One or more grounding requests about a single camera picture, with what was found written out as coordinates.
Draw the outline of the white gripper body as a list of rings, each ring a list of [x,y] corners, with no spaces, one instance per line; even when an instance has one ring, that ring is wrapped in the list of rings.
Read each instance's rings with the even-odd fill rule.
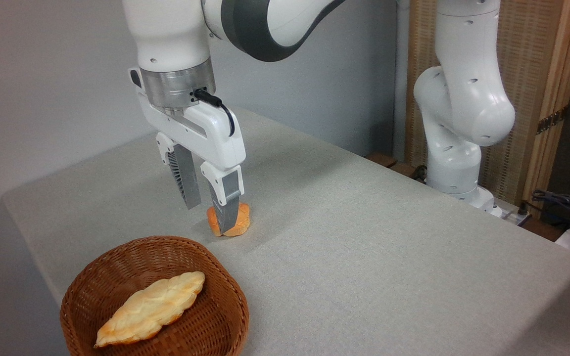
[[[157,131],[219,171],[230,171],[244,162],[246,149],[240,124],[231,110],[204,101],[178,110],[158,108],[145,94],[140,69],[130,68],[129,75],[144,117]]]

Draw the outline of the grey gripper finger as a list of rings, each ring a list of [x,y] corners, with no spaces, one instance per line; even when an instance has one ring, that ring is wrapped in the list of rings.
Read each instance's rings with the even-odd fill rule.
[[[202,203],[192,152],[158,132],[156,142],[162,163],[170,168],[181,197],[191,210]]]
[[[244,195],[240,166],[220,171],[210,162],[203,162],[200,169],[208,180],[219,230],[224,234],[235,227],[239,214],[239,199]]]

